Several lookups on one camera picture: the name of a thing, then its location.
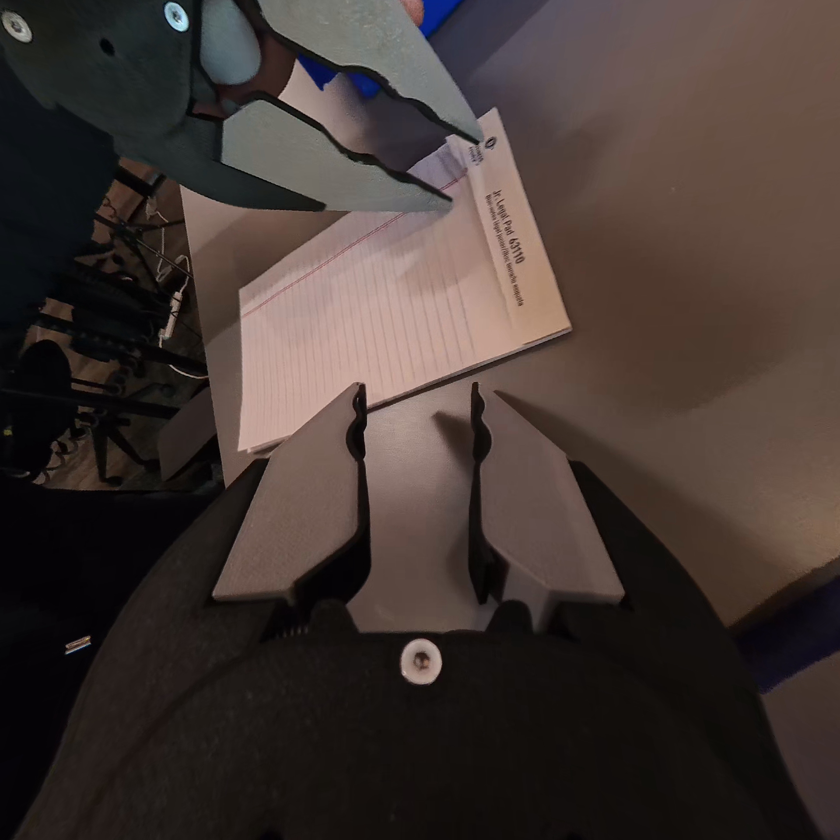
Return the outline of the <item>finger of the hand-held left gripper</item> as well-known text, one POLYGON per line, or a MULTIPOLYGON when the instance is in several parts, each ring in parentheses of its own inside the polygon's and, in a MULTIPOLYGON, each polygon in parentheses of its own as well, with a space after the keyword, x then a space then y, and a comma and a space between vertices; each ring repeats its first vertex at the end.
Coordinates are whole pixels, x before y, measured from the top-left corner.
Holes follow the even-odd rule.
POLYGON ((252 98, 223 121, 222 162, 329 211, 446 213, 453 203, 415 176, 351 152, 278 99, 252 98))
POLYGON ((429 121, 478 143, 483 132, 462 91, 398 1, 265 1, 279 41, 337 72, 372 78, 429 121))

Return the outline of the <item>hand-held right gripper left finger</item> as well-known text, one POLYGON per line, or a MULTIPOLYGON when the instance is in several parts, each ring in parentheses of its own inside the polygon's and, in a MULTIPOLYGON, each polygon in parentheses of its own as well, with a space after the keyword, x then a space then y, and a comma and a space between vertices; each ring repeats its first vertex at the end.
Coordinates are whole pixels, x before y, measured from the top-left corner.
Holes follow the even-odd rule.
POLYGON ((371 572, 366 389, 355 382, 268 457, 216 602, 349 604, 371 572))

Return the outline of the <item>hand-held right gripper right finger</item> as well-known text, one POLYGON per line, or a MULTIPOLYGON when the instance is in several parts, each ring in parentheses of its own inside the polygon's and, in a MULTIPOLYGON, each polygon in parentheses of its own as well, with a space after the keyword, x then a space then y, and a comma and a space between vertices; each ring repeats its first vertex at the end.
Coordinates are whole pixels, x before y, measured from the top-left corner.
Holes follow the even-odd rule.
POLYGON ((520 602, 535 630, 565 602, 625 596, 567 455, 494 392, 470 390, 469 580, 479 605, 520 602))

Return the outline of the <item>large blue plastic bin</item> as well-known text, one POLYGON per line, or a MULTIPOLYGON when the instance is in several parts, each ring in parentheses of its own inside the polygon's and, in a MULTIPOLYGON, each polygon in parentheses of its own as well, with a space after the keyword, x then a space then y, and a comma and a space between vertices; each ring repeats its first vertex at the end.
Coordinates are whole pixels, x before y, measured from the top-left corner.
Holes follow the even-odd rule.
MULTIPOLYGON (((443 61, 461 90, 476 73, 544 5, 544 1, 426 1, 420 30, 443 61)), ((320 91, 338 87, 338 78, 349 82, 363 101, 380 97, 383 86, 369 75, 337 71, 319 60, 300 56, 293 74, 304 72, 320 91)))

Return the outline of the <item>white lined legal pad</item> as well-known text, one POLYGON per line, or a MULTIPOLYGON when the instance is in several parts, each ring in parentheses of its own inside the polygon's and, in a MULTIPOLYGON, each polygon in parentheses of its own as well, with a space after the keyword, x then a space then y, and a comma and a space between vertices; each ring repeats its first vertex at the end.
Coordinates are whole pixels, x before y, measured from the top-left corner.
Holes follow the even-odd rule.
POLYGON ((572 330, 497 108, 411 170, 444 213, 347 213, 238 295, 238 449, 294 434, 353 383, 379 406, 572 330))

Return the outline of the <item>narrow blue plastic bin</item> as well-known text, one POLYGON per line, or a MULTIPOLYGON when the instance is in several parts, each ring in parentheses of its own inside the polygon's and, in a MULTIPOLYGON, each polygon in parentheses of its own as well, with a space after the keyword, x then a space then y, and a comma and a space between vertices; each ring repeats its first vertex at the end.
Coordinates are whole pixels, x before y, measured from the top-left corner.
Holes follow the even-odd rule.
POLYGON ((782 587, 730 626, 759 693, 839 649, 839 558, 782 587))

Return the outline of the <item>grey desk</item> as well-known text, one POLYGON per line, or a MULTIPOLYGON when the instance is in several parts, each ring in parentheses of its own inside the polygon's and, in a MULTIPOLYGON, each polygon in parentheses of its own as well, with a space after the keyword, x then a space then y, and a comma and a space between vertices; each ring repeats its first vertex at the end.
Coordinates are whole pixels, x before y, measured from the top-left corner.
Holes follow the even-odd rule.
MULTIPOLYGON (((371 415, 353 604, 478 617, 469 382, 585 462, 731 626, 838 557, 838 2, 546 2, 465 85, 497 107, 570 334, 371 415)), ((224 477, 238 290, 335 214, 183 192, 224 477)))

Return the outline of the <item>black chair base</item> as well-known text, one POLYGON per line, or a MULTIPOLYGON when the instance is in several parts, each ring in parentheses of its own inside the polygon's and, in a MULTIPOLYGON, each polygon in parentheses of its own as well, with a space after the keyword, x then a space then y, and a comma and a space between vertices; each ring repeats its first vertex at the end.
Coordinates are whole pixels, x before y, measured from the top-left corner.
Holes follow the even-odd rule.
POLYGON ((146 473, 159 474, 160 458, 142 456, 125 433, 134 417, 167 422, 178 413, 176 406, 144 400, 143 396, 151 391, 151 387, 146 387, 124 396, 70 388, 66 399, 76 412, 68 430, 53 444, 53 455, 45 475, 52 477, 65 468, 84 442, 91 445, 96 475, 99 483, 105 487, 118 489, 123 485, 121 476, 109 472, 111 445, 146 473))

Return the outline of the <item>black stand legs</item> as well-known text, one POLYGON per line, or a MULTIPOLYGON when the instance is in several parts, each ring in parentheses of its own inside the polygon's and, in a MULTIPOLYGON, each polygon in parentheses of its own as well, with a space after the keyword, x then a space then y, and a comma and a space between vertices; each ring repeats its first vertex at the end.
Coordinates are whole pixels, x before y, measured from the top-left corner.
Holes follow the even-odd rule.
POLYGON ((26 384, 20 350, 34 326, 70 336, 74 351, 100 361, 152 362, 207 377, 203 361, 159 345, 174 300, 166 289, 150 290, 125 271, 106 272, 79 261, 111 251, 112 243, 91 237, 65 243, 27 227, 2 226, 3 409, 99 404, 97 395, 74 391, 68 374, 60 374, 57 384, 26 384))

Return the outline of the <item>person's dark clothing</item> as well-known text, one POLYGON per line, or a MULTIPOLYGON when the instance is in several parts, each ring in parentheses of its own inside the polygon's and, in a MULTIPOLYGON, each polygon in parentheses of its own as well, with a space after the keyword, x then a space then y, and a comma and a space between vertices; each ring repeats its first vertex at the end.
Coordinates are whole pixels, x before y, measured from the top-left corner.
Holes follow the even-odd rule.
POLYGON ((117 616, 223 490, 67 490, 2 478, 1 838, 14 837, 39 792, 117 616))

